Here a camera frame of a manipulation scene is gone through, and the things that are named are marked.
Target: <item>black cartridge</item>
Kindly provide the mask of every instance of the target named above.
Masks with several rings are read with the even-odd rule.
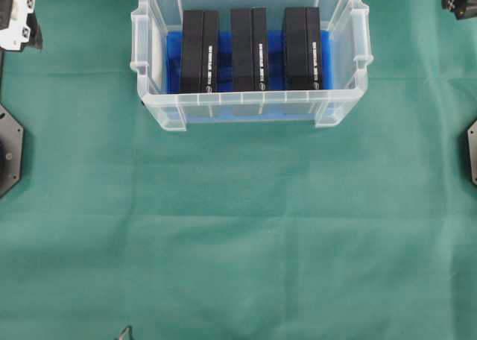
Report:
[[[320,11],[317,7],[306,8],[306,36],[308,38],[308,71],[310,90],[323,89],[321,62]]]
[[[200,92],[217,92],[218,12],[203,12],[202,81]]]
[[[249,92],[255,89],[253,78],[252,11],[232,9],[232,71],[233,90]]]
[[[252,8],[254,90],[269,90],[267,10]]]
[[[323,67],[318,8],[286,8],[283,34],[286,89],[322,89]]]
[[[184,10],[180,92],[200,92],[203,11]]]

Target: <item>metal bracket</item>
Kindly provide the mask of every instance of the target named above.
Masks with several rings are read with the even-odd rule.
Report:
[[[0,105],[0,197],[20,181],[23,126]]]
[[[469,136],[470,168],[472,169],[472,182],[477,186],[477,122],[467,131]]]

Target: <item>printed label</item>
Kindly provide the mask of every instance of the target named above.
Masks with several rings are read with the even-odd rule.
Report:
[[[209,58],[207,61],[207,92],[212,92],[212,46],[209,45]]]
[[[318,58],[316,52],[316,42],[312,43],[313,48],[313,80],[318,81]]]
[[[263,44],[259,43],[259,65],[260,65],[260,81],[265,81],[265,70],[263,68]]]

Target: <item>green fabric surface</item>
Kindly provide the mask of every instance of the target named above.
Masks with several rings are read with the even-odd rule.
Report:
[[[137,0],[37,0],[45,49],[4,66],[0,339],[477,339],[477,19],[364,2],[341,125],[168,133],[129,69]]]

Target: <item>blue foam insert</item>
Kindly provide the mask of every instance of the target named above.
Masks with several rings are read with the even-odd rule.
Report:
[[[283,80],[283,38],[281,31],[268,32],[268,60],[271,90],[285,90]],[[329,32],[321,31],[323,57],[323,86],[332,89],[332,67]],[[168,94],[180,91],[180,56],[182,32],[167,35]],[[230,32],[221,32],[218,39],[218,91],[232,92],[232,37]]]

